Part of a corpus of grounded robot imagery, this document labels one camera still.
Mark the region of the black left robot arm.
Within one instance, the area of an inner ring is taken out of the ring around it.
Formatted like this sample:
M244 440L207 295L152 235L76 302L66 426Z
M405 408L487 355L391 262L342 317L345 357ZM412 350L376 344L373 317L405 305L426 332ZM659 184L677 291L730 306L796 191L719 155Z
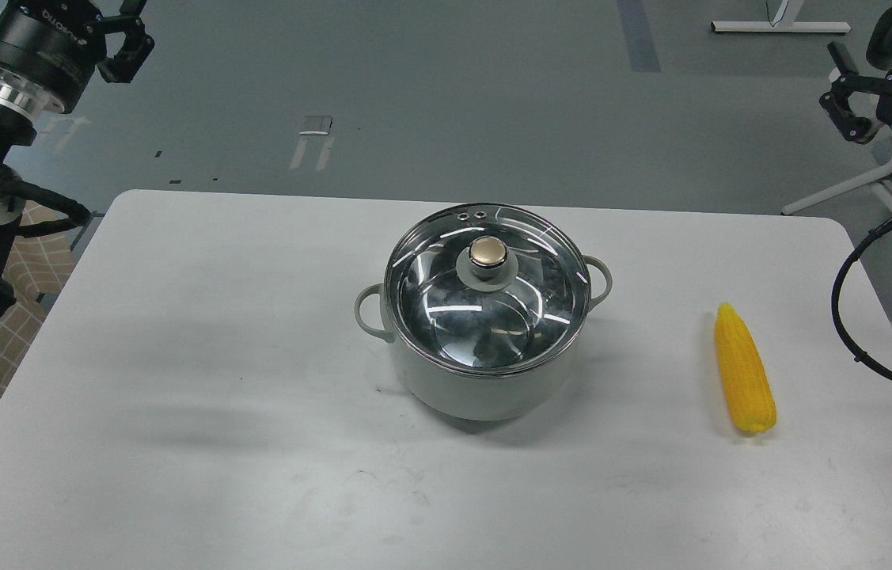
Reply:
M6 165L15 146L36 140L43 113L73 112L92 76L128 83L155 47L145 2L123 1L107 16L91 1L9 1L0 13L0 318L16 302L4 270L16 238L85 225L75 199L26 183Z

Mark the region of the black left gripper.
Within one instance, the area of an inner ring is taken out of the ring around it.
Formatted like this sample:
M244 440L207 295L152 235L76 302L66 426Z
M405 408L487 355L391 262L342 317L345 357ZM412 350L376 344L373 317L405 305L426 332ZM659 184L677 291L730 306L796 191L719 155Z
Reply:
M50 93L48 111L73 112L95 66L107 83L131 83L149 58L155 40L142 21L145 6L146 0L124 0L119 15L97 19L101 8L92 1L9 1L0 12L0 72ZM86 29L94 21L97 35L124 35L104 60L105 40Z

